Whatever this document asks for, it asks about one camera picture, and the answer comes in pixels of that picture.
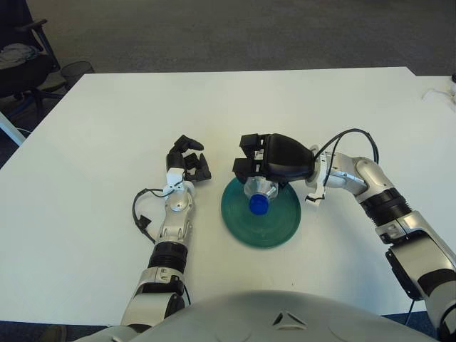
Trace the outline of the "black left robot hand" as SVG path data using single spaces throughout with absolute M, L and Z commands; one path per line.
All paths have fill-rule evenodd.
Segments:
M 204 154 L 201 153 L 197 156 L 197 154 L 193 152 L 184 156 L 184 153 L 188 150 L 203 151 L 204 146 L 186 135 L 181 135 L 167 154 L 167 171 L 171 168 L 178 169 L 178 171 L 181 172 L 184 181 L 201 182 L 210 180 L 212 174 Z

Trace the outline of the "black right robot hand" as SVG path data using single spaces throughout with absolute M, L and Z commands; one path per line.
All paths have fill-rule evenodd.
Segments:
M 250 177 L 263 177 L 284 187 L 314 174 L 312 151 L 285 135 L 243 135 L 239 146 L 245 156 L 234 160 L 232 171 L 243 184 Z

